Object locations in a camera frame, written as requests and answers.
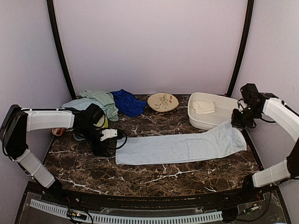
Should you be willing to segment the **cream white towel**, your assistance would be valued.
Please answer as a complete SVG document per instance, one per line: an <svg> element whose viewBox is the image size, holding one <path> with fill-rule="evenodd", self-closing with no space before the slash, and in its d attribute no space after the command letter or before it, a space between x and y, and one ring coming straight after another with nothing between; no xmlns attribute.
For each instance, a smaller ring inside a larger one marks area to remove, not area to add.
<svg viewBox="0 0 299 224"><path fill-rule="evenodd" d="M192 101L192 109L196 114L211 114L215 112L215 104L213 101L196 100Z"/></svg>

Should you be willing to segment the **white plastic basin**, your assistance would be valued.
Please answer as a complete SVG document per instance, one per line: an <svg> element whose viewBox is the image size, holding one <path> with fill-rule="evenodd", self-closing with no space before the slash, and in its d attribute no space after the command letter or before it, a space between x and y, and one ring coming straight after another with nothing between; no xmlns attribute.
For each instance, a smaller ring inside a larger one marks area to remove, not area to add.
<svg viewBox="0 0 299 224"><path fill-rule="evenodd" d="M215 112L197 114L193 106L196 101L211 101ZM210 130L224 121L231 120L232 110L238 108L238 100L209 93L195 92L188 101L188 116L191 125L202 130Z"/></svg>

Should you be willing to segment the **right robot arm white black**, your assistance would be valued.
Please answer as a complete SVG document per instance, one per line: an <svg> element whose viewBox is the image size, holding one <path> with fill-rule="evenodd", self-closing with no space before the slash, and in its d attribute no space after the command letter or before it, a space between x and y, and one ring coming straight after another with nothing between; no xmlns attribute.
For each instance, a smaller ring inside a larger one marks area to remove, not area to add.
<svg viewBox="0 0 299 224"><path fill-rule="evenodd" d="M238 198L247 203L256 196L257 188L299 178L299 115L273 93L259 92L255 84L245 84L241 95L239 107L232 112L232 126L254 129L261 125L252 130L258 146L265 146L262 137L267 137L271 147L289 147L286 152L274 149L280 156L271 156L273 162L265 159L267 168L245 177Z"/></svg>

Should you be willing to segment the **light blue towel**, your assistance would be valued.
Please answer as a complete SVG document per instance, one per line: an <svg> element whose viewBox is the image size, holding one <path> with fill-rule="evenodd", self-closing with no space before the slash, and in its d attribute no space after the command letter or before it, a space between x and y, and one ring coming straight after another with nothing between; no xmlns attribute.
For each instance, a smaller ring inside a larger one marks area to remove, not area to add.
<svg viewBox="0 0 299 224"><path fill-rule="evenodd" d="M128 138L116 151L118 165L153 165L187 163L219 159L245 151L241 131L230 121L203 133Z"/></svg>

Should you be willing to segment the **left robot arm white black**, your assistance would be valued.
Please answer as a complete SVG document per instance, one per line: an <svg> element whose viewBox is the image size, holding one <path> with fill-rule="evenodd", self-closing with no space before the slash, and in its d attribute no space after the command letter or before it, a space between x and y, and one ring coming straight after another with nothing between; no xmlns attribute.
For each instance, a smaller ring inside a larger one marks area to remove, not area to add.
<svg viewBox="0 0 299 224"><path fill-rule="evenodd" d="M107 155L104 142L117 136L116 129L99 129L96 124L104 116L101 108L90 104L85 110L75 108L30 109L11 105L0 128L0 141L3 153L16 162L42 187L55 203L63 203L66 193L61 190L61 182L44 166L40 158L31 150L34 137L47 135L55 128L73 129L89 140L95 155Z"/></svg>

